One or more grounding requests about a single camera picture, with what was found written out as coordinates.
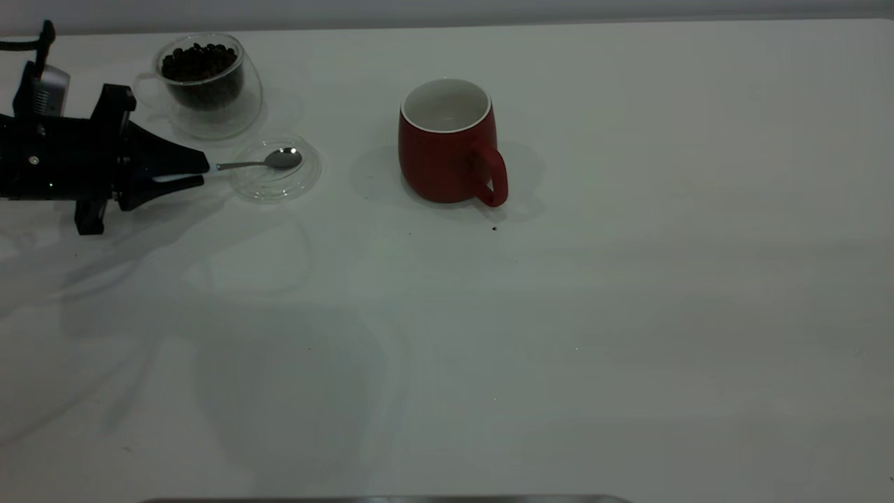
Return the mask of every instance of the red mug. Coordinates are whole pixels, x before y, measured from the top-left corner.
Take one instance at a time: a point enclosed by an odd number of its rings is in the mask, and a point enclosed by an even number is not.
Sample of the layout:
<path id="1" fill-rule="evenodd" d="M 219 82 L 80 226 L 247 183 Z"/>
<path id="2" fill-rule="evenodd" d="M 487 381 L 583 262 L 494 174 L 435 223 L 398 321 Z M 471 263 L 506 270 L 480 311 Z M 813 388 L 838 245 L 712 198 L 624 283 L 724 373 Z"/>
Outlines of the red mug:
<path id="1" fill-rule="evenodd" d="M 491 97 L 472 82 L 439 79 L 410 91 L 401 103 L 398 151 L 404 178 L 425 199 L 478 197 L 491 207 L 506 202 Z"/>

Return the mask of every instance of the white table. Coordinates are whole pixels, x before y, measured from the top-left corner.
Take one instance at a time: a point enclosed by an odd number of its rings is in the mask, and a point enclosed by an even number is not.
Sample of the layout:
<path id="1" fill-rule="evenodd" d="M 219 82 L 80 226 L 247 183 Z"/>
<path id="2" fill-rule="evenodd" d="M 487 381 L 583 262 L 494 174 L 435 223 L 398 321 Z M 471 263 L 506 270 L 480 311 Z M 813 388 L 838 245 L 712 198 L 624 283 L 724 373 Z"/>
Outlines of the white table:
<path id="1" fill-rule="evenodd" d="M 99 237 L 0 203 L 0 500 L 894 499 L 890 21 L 236 35 L 322 178 Z M 173 37 L 60 37 L 67 115 Z M 439 76 L 493 96 L 501 209 L 401 183 Z"/>

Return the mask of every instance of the glass cup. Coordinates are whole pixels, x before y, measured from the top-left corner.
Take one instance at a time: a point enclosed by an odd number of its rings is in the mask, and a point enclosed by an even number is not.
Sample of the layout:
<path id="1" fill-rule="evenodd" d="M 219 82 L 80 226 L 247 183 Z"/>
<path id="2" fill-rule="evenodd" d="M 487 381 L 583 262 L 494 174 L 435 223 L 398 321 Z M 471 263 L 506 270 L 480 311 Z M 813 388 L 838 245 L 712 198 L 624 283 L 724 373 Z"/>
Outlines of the glass cup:
<path id="1" fill-rule="evenodd" d="M 236 61 L 227 69 L 201 81 L 173 81 L 162 74 L 164 58 L 176 49 L 223 45 Z M 145 83 L 157 81 L 158 92 L 148 93 Z M 174 127 L 203 140 L 221 140 L 245 131 L 257 119 L 263 102 L 261 80 L 242 44 L 223 33 L 197 33 L 177 38 L 162 47 L 152 62 L 152 72 L 137 75 L 133 92 L 143 105 L 166 115 Z"/>

